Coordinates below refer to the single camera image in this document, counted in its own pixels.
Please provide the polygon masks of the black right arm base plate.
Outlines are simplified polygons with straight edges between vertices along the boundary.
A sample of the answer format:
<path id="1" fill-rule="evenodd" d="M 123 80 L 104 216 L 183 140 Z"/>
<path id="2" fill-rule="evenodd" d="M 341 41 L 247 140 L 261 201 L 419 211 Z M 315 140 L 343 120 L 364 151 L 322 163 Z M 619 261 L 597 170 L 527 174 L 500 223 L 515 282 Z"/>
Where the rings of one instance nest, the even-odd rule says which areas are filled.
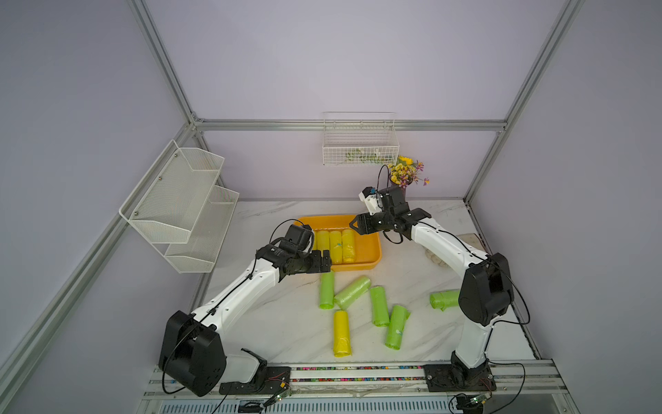
<path id="1" fill-rule="evenodd" d="M 431 393 L 478 393 L 497 389 L 487 363 L 474 368 L 451 363 L 429 364 L 423 371 Z"/>

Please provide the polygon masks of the yellow trash bag roll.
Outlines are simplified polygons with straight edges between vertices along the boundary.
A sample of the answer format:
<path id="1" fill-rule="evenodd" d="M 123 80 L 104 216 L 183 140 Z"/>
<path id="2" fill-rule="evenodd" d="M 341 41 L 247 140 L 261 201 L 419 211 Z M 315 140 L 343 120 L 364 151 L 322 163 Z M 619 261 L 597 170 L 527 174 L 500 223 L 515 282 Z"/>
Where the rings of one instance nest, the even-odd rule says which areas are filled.
<path id="1" fill-rule="evenodd" d="M 349 317 L 345 310 L 338 310 L 334 314 L 333 352 L 336 358 L 352 355 Z"/>
<path id="2" fill-rule="evenodd" d="M 343 263 L 342 233 L 339 230 L 329 232 L 329 253 L 334 265 Z"/>
<path id="3" fill-rule="evenodd" d="M 330 250 L 330 232 L 328 230 L 319 230 L 315 233 L 315 242 L 317 250 L 324 252 Z"/>
<path id="4" fill-rule="evenodd" d="M 341 250 L 342 262 L 355 263 L 356 261 L 356 241 L 355 232 L 352 229 L 343 229 L 341 232 Z"/>

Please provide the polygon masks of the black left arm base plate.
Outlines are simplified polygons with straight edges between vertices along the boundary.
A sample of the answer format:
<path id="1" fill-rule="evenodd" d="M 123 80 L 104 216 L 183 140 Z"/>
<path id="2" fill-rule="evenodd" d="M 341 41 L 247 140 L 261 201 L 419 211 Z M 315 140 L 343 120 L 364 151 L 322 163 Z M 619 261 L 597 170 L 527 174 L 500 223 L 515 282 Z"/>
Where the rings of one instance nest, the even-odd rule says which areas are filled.
<path id="1" fill-rule="evenodd" d="M 291 367 L 259 367 L 255 376 L 248 383 L 222 382 L 219 385 L 221 395 L 272 395 L 285 389 L 291 382 Z"/>

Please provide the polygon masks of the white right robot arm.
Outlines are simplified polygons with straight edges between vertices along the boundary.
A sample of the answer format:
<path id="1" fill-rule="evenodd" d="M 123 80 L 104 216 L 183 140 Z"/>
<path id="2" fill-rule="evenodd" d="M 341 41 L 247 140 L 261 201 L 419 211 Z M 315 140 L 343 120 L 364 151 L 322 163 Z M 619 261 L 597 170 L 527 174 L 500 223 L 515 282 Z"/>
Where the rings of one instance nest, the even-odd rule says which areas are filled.
<path id="1" fill-rule="evenodd" d="M 445 262 L 461 278 L 458 299 L 465 316 L 460 342 L 450 360 L 450 381 L 466 388 L 488 375 L 491 332 L 514 300 L 510 265 L 501 254 L 475 249 L 441 227 L 425 210 L 384 210 L 356 216 L 349 227 L 365 236 L 396 232 Z"/>

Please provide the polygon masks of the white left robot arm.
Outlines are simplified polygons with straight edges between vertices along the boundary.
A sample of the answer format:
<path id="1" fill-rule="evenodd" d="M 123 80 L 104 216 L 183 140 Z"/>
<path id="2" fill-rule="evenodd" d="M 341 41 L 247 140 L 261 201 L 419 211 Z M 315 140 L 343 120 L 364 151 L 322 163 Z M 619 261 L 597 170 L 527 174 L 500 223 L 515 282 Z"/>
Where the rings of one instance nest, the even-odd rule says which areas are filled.
<path id="1" fill-rule="evenodd" d="M 267 360 L 247 348 L 231 348 L 227 334 L 260 296 L 293 274 L 331 270 L 327 250 L 293 253 L 272 245 L 256 252 L 246 271 L 222 293 L 191 313 L 175 312 L 167 321 L 159 369 L 198 397 L 217 385 L 263 387 Z"/>

